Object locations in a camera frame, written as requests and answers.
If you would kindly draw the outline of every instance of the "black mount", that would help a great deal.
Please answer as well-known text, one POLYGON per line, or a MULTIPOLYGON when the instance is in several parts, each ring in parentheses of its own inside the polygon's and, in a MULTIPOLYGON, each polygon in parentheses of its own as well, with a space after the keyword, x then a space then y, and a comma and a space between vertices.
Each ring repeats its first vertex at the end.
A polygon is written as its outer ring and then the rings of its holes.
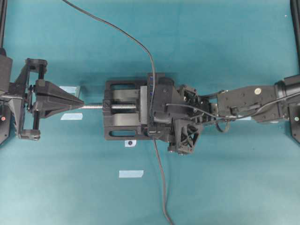
POLYGON ((6 68, 6 83, 2 83, 0 89, 0 141, 1 143, 9 136, 11 114, 15 118, 15 133, 21 139, 40 139, 39 120, 54 114, 80 108, 84 102, 63 89, 44 80, 47 71, 46 60, 27 59, 15 82, 9 82, 12 60, 0 56, 0 67, 6 68), (38 73, 35 85, 29 85, 30 73, 38 73), (36 94, 36 102, 32 104, 32 95, 36 94), (32 129, 24 129, 25 110, 34 116, 32 129))

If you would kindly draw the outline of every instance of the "metal screw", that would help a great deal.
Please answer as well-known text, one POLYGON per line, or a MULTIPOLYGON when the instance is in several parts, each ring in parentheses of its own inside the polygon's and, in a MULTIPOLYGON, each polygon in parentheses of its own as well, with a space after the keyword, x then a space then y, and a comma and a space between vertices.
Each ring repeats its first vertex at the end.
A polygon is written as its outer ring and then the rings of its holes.
POLYGON ((260 89, 260 88, 256 88, 256 89, 254 90, 254 93, 255 93, 256 95, 259 95, 261 92, 262 92, 262 89, 260 89))

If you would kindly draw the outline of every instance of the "screw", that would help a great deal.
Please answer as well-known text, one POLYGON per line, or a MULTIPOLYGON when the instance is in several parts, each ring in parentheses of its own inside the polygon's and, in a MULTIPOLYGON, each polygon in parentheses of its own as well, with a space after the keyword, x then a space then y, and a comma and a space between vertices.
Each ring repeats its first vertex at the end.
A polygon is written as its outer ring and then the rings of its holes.
POLYGON ((259 95, 261 92, 262 92, 262 89, 260 89, 260 88, 256 88, 256 89, 254 90, 254 93, 255 93, 256 95, 259 95))

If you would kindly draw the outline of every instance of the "rectangular slot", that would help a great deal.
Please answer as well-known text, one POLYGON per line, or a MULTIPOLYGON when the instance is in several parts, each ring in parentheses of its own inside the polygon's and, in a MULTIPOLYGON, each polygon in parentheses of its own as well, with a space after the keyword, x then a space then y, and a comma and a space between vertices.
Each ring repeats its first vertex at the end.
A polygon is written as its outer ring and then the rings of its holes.
POLYGON ((135 89, 135 85, 133 83, 112 84, 111 89, 112 90, 135 89))
POLYGON ((109 132, 109 135, 112 137, 134 137, 134 130, 114 130, 109 132))

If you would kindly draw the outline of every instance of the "bolt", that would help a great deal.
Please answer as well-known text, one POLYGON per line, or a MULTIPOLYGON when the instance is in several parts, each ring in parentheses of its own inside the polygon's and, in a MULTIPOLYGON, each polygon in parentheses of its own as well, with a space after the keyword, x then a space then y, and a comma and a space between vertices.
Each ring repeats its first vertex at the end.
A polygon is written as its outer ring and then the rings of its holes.
POLYGON ((256 89, 254 90, 254 93, 255 93, 256 95, 259 95, 261 92, 262 92, 262 89, 260 89, 260 88, 256 88, 256 89))

